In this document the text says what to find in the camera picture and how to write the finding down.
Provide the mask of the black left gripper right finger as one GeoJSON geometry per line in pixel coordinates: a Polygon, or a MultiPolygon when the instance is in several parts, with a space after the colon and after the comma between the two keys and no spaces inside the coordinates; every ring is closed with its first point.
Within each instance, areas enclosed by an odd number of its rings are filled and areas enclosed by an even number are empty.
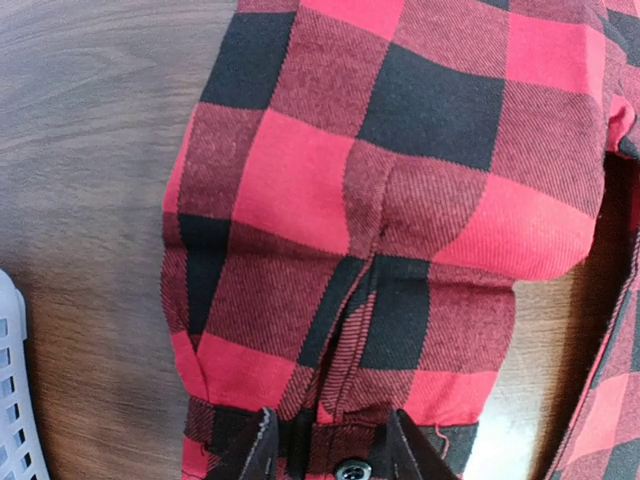
{"type": "Polygon", "coordinates": [[[387,463],[393,480],[457,480],[404,410],[392,411],[387,423],[387,463]]]}

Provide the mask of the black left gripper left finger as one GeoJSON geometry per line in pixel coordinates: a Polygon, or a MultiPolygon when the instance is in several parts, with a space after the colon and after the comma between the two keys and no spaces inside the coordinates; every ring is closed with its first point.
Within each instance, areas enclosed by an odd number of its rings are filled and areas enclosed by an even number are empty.
{"type": "Polygon", "coordinates": [[[268,408],[256,413],[212,469],[214,480],[267,480],[277,476],[278,418],[268,408]]]}

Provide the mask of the red black plaid shirt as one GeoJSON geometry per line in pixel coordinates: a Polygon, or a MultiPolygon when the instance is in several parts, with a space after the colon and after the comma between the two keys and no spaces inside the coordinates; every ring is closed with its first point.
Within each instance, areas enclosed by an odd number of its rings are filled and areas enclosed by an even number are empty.
{"type": "Polygon", "coordinates": [[[639,167],[635,1],[241,1],[163,203],[182,475],[263,408],[275,479],[390,479],[404,410],[462,478],[513,286],[589,254],[639,167]]]}

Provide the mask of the white plastic laundry basket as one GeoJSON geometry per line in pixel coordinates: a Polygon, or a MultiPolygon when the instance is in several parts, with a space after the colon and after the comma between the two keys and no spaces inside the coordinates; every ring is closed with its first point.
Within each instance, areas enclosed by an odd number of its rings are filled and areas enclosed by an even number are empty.
{"type": "Polygon", "coordinates": [[[1,480],[49,480],[30,392],[25,300],[1,274],[1,480]]]}

